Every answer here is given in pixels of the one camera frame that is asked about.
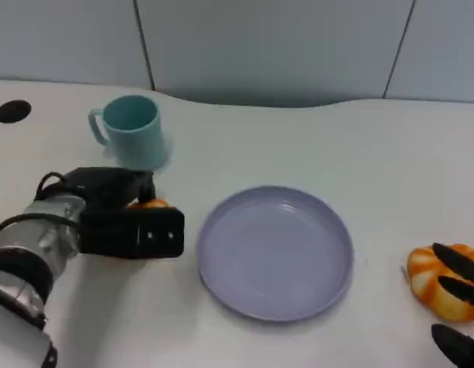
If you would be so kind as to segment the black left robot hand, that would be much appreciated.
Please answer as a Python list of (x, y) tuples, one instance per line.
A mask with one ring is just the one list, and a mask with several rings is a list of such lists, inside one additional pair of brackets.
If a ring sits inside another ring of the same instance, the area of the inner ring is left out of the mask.
[(103, 208), (121, 208), (156, 198), (151, 171), (115, 167), (82, 167), (65, 175), (66, 183), (84, 189)]

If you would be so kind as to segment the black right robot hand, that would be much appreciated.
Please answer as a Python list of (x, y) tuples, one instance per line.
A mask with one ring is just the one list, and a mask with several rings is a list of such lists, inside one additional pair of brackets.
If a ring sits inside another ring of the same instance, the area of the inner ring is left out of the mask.
[[(434, 255), (451, 271), (472, 285), (448, 276), (439, 276), (445, 291), (474, 306), (474, 261), (447, 245), (433, 243)], [(431, 336), (438, 349), (456, 367), (474, 368), (474, 339), (445, 324), (433, 324)]]

